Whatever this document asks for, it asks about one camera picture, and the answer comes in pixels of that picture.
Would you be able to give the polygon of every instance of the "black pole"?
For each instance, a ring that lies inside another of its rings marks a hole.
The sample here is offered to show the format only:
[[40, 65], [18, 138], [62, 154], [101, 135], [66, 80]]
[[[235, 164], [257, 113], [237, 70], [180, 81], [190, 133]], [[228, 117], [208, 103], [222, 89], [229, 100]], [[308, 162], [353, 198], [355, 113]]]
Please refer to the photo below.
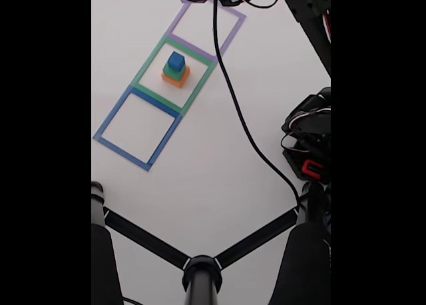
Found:
[[319, 59], [331, 77], [331, 43], [323, 24], [323, 14], [331, 14], [331, 0], [285, 0], [300, 23]]
[[197, 270], [186, 290], [185, 305], [217, 305], [217, 293], [211, 273]]
[[114, 248], [103, 219], [103, 189], [92, 182], [91, 305], [123, 305]]
[[217, 305], [222, 275], [213, 258], [204, 255], [192, 258], [182, 283], [186, 291], [185, 305]]
[[323, 224], [321, 184], [303, 187], [296, 227], [290, 232], [269, 305], [329, 305], [331, 299], [331, 235]]

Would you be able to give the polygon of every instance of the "blue cube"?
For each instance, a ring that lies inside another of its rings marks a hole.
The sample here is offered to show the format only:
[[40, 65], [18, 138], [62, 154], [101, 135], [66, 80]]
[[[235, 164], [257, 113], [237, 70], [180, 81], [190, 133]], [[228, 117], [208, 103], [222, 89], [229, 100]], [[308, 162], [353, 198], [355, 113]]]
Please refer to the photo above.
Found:
[[185, 65], [185, 58], [179, 53], [173, 52], [172, 55], [168, 58], [168, 66], [174, 69], [175, 71], [180, 72]]

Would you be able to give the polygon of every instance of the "black metal frame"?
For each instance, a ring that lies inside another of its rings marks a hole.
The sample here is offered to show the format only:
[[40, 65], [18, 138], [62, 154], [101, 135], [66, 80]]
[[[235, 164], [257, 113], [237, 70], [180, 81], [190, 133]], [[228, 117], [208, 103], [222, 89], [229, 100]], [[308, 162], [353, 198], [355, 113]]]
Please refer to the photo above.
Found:
[[322, 15], [331, 11], [331, 0], [284, 0], [294, 18], [300, 23], [306, 36], [331, 76], [331, 43], [324, 29]]
[[[229, 267], [239, 259], [245, 257], [245, 255], [253, 252], [255, 249], [261, 247], [263, 244], [269, 242], [271, 239], [292, 227], [297, 220], [295, 209], [296, 208], [293, 208], [287, 211], [280, 217], [263, 226], [261, 229], [251, 233], [249, 236], [243, 238], [241, 241], [213, 257], [219, 263], [220, 269], [223, 270]], [[104, 215], [105, 224], [108, 227], [161, 257], [171, 265], [184, 270], [188, 261], [192, 260], [192, 258], [187, 256], [185, 253], [141, 229], [105, 206]]]

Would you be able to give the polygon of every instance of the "green square outline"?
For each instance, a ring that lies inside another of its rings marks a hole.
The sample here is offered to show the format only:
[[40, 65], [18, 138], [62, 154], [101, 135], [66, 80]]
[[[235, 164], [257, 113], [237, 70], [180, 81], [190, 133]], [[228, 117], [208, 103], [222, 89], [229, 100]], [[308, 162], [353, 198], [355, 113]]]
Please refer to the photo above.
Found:
[[[142, 78], [143, 74], [146, 72], [147, 68], [149, 68], [152, 61], [157, 56], [158, 52], [161, 50], [162, 46], [164, 44], [169, 44], [173, 46], [174, 48], [181, 50], [182, 52], [186, 53], [190, 57], [200, 61], [201, 63], [204, 63], [207, 65], [206, 72], [204, 72], [203, 76], [195, 86], [194, 90], [192, 91], [191, 95], [189, 96], [188, 100], [186, 100], [184, 106], [181, 108], [177, 106], [176, 104], [170, 102], [169, 100], [165, 99], [161, 95], [158, 95], [154, 91], [151, 91], [149, 88], [145, 87], [144, 85], [141, 85], [139, 83], [140, 79]], [[162, 104], [166, 105], [167, 107], [170, 107], [172, 110], [178, 112], [182, 116], [188, 112], [189, 107], [194, 102], [196, 96], [199, 94], [201, 88], [206, 83], [207, 79], [209, 78], [210, 74], [212, 74], [214, 68], [216, 67], [216, 62], [213, 62], [202, 55], [198, 54], [197, 52], [189, 49], [188, 47], [185, 47], [184, 45], [181, 45], [180, 43], [176, 42], [175, 40], [171, 39], [170, 37], [167, 37], [166, 35], [163, 35], [160, 41], [155, 46], [154, 50], [152, 50], [151, 54], [148, 56], [146, 61], [144, 62], [143, 66], [140, 68], [130, 85], [139, 91], [149, 95], [150, 97], [156, 99], [158, 102], [161, 102]]]

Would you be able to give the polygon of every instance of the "black clamp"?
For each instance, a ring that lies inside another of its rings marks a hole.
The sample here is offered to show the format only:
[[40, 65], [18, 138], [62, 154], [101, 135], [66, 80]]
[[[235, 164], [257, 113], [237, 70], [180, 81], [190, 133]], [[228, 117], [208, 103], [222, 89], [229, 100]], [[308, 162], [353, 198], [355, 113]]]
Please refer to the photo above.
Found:
[[[316, 109], [323, 109], [323, 108], [326, 108], [326, 107], [329, 107], [329, 106], [331, 106], [331, 88], [326, 87], [326, 88], [322, 89], [317, 95], [307, 96], [286, 118], [286, 121], [283, 124], [283, 126], [281, 127], [281, 129], [286, 134], [301, 133], [301, 132], [309, 133], [309, 131], [299, 131], [299, 129], [295, 129], [294, 127], [292, 128], [292, 126], [295, 126], [295, 124], [290, 125], [290, 123], [297, 116], [299, 116], [301, 114], [310, 113], [310, 112], [312, 112]], [[317, 133], [317, 134], [327, 132], [327, 131], [319, 131], [319, 130], [321, 130], [321, 127], [317, 131], [310, 131], [310, 132], [311, 133]]]
[[328, 162], [318, 160], [311, 153], [291, 149], [284, 149], [283, 154], [298, 179], [316, 180], [323, 184], [331, 182], [331, 169]]
[[102, 205], [105, 203], [104, 189], [103, 189], [102, 185], [99, 182], [93, 182], [92, 181], [91, 198], [97, 200]]

